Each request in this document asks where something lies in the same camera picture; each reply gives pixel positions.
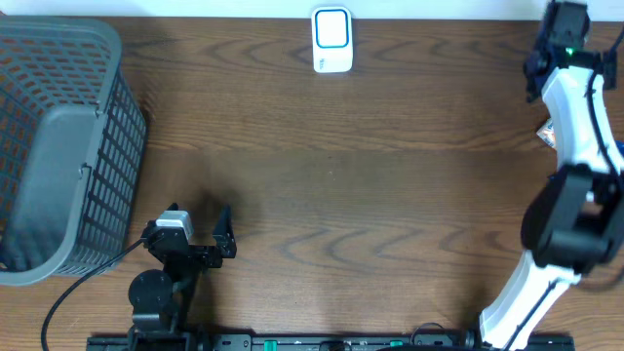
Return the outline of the orange snack packet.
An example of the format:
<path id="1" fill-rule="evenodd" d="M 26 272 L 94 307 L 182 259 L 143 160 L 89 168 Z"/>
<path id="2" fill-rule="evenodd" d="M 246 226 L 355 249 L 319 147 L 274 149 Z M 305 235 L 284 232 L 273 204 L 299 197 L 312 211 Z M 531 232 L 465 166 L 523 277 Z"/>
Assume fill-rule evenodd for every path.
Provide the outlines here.
<path id="1" fill-rule="evenodd" d="M 556 148 L 554 124 L 551 118 L 549 118 L 541 127 L 537 129 L 536 135 L 551 148 Z"/>

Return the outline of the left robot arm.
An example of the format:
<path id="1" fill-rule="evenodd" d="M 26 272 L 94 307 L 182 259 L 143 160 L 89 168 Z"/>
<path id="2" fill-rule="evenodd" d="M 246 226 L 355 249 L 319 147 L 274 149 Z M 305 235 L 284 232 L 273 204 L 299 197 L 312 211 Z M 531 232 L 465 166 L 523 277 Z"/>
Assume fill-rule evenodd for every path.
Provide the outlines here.
<path id="1" fill-rule="evenodd" d="M 189 212 L 180 210 L 176 203 L 143 230 L 144 247 L 163 267 L 138 274 L 130 284 L 130 350 L 213 348 L 205 332 L 187 324 L 187 316 L 200 276 L 236 256 L 231 209 L 226 206 L 219 214 L 213 231 L 214 245 L 192 245 L 193 233 Z"/>

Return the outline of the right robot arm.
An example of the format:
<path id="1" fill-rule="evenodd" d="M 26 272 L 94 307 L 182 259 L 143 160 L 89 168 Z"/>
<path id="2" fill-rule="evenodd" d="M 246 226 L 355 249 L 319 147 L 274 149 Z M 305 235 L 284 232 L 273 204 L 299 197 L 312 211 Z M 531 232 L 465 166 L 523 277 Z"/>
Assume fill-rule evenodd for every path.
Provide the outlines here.
<path id="1" fill-rule="evenodd" d="M 553 349 L 533 341 L 534 328 L 623 245 L 623 154 L 603 97 L 617 86 L 618 47 L 586 50 L 590 29 L 586 2 L 549 2 L 524 63 L 527 99 L 550 115 L 557 170 L 526 210 L 519 264 L 481 312 L 473 349 Z"/>

